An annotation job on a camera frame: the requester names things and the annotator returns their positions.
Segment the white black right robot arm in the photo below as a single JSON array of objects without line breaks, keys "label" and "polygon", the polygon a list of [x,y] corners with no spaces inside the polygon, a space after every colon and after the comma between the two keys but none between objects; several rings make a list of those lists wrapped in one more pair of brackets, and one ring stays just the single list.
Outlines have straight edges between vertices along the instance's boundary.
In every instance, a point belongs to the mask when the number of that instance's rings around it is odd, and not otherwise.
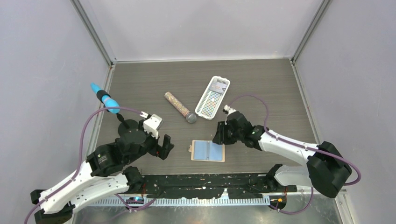
[{"label": "white black right robot arm", "polygon": [[225,121],[218,122],[212,141],[218,145],[239,141],[246,147],[298,163],[297,167],[276,164],[269,171],[267,187],[275,192],[284,186],[299,185],[335,198],[352,174],[351,164],[332,143],[324,141],[316,145],[280,135],[265,126],[252,125],[239,111],[228,113]]}]

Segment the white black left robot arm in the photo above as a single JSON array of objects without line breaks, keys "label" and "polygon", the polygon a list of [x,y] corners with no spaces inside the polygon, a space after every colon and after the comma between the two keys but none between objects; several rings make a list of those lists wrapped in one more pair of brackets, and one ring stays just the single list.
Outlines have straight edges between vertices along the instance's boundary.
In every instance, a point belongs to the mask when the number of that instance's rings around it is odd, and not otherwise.
[{"label": "white black left robot arm", "polygon": [[31,192],[39,206],[34,214],[37,224],[63,224],[83,207],[110,195],[138,193],[144,180],[132,162],[149,153],[165,160],[174,144],[164,135],[159,145],[163,119],[153,114],[139,122],[127,119],[118,128],[113,143],[98,146],[79,167],[60,183],[47,190]]}]

